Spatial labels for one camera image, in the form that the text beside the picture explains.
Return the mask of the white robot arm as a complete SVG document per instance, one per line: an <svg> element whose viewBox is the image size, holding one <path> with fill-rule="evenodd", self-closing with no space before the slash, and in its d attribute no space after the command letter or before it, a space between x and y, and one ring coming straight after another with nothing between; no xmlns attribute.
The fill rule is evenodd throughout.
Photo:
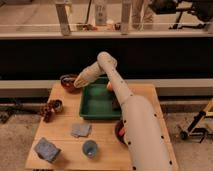
<svg viewBox="0 0 213 171"><path fill-rule="evenodd" d="M173 171L172 159L153 105L146 97L132 92L116 66L115 58L108 52L100 52L97 61L78 75L74 87L85 87L106 74L122 110L132 170Z"/></svg>

